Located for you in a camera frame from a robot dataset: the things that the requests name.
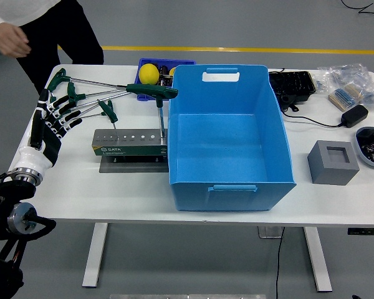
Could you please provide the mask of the person's right hand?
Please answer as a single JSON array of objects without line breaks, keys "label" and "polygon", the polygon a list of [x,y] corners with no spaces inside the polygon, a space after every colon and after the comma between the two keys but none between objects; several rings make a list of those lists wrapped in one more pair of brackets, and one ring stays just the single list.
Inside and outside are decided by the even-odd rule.
[{"label": "person's right hand", "polygon": [[20,27],[0,23],[0,52],[15,59],[26,57],[31,52],[29,40]]}]

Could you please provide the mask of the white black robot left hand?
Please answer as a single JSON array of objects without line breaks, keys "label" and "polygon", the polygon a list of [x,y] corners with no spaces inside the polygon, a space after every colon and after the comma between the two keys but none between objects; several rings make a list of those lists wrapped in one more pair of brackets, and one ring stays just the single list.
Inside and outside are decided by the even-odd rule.
[{"label": "white black robot left hand", "polygon": [[76,117],[59,129],[51,128],[49,120],[54,114],[49,111],[48,99],[49,91],[43,89],[26,134],[26,142],[19,147],[19,159],[10,172],[13,180],[41,181],[45,171],[53,167],[57,161],[61,147],[60,139],[82,122]]}]

